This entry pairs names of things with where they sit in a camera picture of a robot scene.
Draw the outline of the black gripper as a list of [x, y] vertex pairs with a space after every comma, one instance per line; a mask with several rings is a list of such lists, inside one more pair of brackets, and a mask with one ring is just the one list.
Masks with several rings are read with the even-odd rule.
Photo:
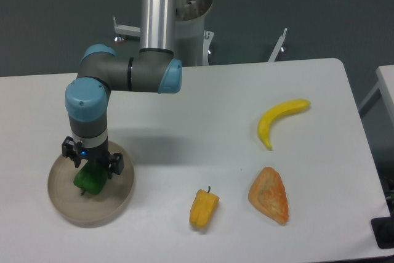
[[69, 158], [75, 168], [79, 168], [82, 160], [104, 164], [108, 179], [112, 179], [113, 174], [120, 175], [124, 169], [123, 154], [111, 154], [108, 148], [108, 139], [105, 139], [99, 146], [87, 148], [81, 142], [74, 143], [73, 138], [67, 136], [62, 143], [62, 156]]

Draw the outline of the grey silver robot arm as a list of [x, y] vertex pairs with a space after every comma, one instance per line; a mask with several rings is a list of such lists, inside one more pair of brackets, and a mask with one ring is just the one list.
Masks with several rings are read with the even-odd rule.
[[123, 170], [123, 155], [108, 147], [107, 107], [112, 91], [175, 94], [182, 85], [182, 62], [174, 57], [176, 0], [142, 0], [138, 57], [121, 59], [110, 47], [89, 47], [77, 78], [65, 90], [72, 135], [62, 155], [79, 167], [96, 161], [108, 175]]

